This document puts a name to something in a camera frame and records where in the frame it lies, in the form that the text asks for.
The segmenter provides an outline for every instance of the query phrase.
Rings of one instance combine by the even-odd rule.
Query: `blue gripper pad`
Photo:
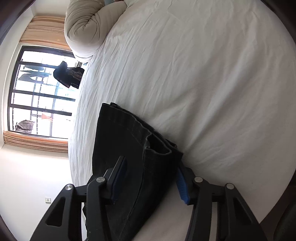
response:
[[[185,202],[185,204],[189,205],[190,196],[188,192],[188,186],[180,168],[178,168],[178,171],[177,171],[177,187],[178,187],[181,199]]]
[[[119,198],[119,194],[120,194],[120,190],[121,190],[121,187],[122,187],[122,184],[123,184],[123,180],[124,180],[124,177],[126,175],[126,171],[127,171],[127,166],[128,166],[128,163],[127,163],[127,160],[125,157],[120,157],[118,162],[121,162],[119,163],[119,168],[117,170],[113,170],[113,171],[116,171],[116,174],[115,174],[115,177],[114,177],[114,181],[112,182],[112,186],[111,186],[111,202],[112,203],[115,203],[118,198]]]

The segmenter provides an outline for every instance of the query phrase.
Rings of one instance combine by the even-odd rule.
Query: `black pants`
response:
[[[120,197],[106,207],[113,240],[130,241],[137,234],[175,179],[182,155],[134,114],[114,103],[102,105],[89,182],[114,167],[119,156],[128,161]]]

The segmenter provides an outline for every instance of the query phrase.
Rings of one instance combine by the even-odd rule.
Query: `window frame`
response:
[[[72,52],[66,51],[66,50],[59,50],[59,49],[48,48],[48,47],[39,47],[39,46],[29,46],[29,45],[23,45],[21,47],[21,50],[20,50],[20,52],[18,54],[17,60],[15,62],[14,68],[13,68],[12,77],[11,77],[10,85],[9,85],[8,101],[7,101],[7,127],[8,127],[8,130],[11,131],[11,132],[15,132],[15,133],[23,134],[23,135],[29,135],[29,136],[35,136],[35,137],[41,137],[41,138],[66,139],[66,138],[62,138],[62,137],[51,137],[51,136],[36,135],[36,134],[32,134],[32,133],[21,133],[21,132],[15,131],[14,128],[12,128],[13,130],[10,130],[10,128],[11,128],[10,127],[10,108],[20,108],[20,109],[25,109],[25,110],[35,110],[37,112],[42,111],[42,112],[46,112],[46,113],[53,113],[53,114],[60,114],[60,115],[65,115],[65,116],[72,116],[71,112],[65,112],[65,111],[59,111],[59,110],[50,110],[50,109],[44,109],[44,108],[39,108],[39,107],[12,104],[11,103],[12,93],[23,93],[23,94],[30,94],[30,95],[33,95],[33,96],[36,95],[36,96],[50,97],[50,98],[55,98],[55,99],[68,100],[68,101],[75,101],[75,99],[68,98],[68,97],[63,97],[63,96],[55,96],[55,95],[38,93],[38,92],[35,92],[35,93],[32,92],[31,93],[30,91],[14,90],[16,75],[19,72],[19,67],[20,67],[21,64],[40,66],[40,67],[52,68],[52,69],[56,69],[58,67],[58,66],[54,66],[54,65],[40,64],[40,63],[34,63],[34,62],[23,62],[23,61],[21,61],[21,58],[22,58],[25,51],[51,53],[51,54],[55,54],[55,55],[61,55],[61,56],[67,56],[67,57],[75,58],[75,56],[73,55]]]

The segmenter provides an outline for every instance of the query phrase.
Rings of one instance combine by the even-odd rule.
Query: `metal screw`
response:
[[[68,190],[68,191],[71,190],[72,188],[73,188],[72,184],[68,184],[68,185],[65,186],[65,189]]]
[[[105,181],[105,178],[104,178],[104,177],[98,177],[98,178],[96,179],[96,181],[97,181],[98,183],[102,183],[102,182]]]
[[[232,183],[227,183],[227,184],[226,184],[226,187],[227,187],[228,189],[234,189],[234,185],[233,185]]]
[[[197,183],[201,183],[203,181],[202,177],[195,177],[194,181]]]

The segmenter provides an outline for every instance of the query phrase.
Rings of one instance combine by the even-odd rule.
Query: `window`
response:
[[[53,77],[62,61],[68,67],[79,64],[71,52],[22,47],[9,89],[7,118],[10,131],[42,137],[69,137],[78,91],[72,86],[63,86]]]

